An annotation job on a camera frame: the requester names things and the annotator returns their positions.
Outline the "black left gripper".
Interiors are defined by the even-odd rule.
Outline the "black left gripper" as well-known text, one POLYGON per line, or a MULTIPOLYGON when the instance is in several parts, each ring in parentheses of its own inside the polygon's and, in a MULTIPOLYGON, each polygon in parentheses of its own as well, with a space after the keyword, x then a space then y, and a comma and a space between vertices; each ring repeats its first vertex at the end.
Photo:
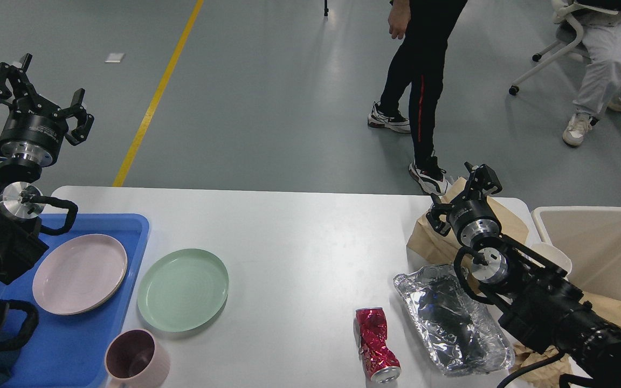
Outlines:
POLYGON ((13 64, 0 63, 0 104, 12 112, 0 136, 0 153, 49 167, 57 162, 64 139, 74 147, 87 140, 94 116, 83 105, 84 88, 74 92, 69 107, 62 109, 46 100, 46 117, 36 115, 44 111, 45 102, 27 78, 31 61, 32 54, 27 53, 13 64), (69 118, 77 121, 71 130, 69 118))

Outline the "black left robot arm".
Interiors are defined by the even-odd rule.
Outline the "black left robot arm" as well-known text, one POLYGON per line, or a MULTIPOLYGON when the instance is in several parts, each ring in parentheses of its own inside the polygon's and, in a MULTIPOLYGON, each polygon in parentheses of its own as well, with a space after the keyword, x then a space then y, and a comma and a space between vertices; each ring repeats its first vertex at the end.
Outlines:
MULTIPOLYGON (((34 186, 42 169, 54 165, 63 142, 84 142, 94 117, 83 104, 85 91, 74 93, 61 108, 37 93, 27 77, 32 54, 0 63, 0 104, 8 117, 0 135, 0 282, 11 284, 42 258, 49 246, 40 235, 63 235, 76 220, 78 206, 44 196, 34 186)), ((0 300, 0 352, 22 348, 39 324, 32 303, 0 300)))

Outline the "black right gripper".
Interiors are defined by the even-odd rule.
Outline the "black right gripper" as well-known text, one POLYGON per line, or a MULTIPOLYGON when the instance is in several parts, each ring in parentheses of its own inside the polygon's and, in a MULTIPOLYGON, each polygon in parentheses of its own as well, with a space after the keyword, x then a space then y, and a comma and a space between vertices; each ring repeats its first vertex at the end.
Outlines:
POLYGON ((426 212, 426 220, 439 235, 446 237, 452 229, 458 243, 477 248, 483 240, 497 237, 502 231, 488 197, 502 192, 503 186, 489 165, 464 162, 464 166, 469 172, 464 186, 464 201, 455 205, 443 203, 441 197, 430 194, 433 204, 426 212))

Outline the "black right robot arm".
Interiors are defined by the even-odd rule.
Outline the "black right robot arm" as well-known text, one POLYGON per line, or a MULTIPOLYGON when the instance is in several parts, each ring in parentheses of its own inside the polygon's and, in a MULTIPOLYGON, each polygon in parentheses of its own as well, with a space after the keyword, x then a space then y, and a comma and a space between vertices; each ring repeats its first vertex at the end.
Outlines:
POLYGON ((561 387, 621 387, 621 327, 581 302, 583 291, 566 279, 564 268, 503 233, 487 200, 502 191, 495 171, 485 164, 465 167, 466 185, 451 202, 431 196, 430 226, 442 236, 455 234, 460 248, 453 268, 470 298, 498 307, 500 326, 526 347, 558 351, 511 373, 500 387, 565 355, 586 377, 562 374, 561 387))

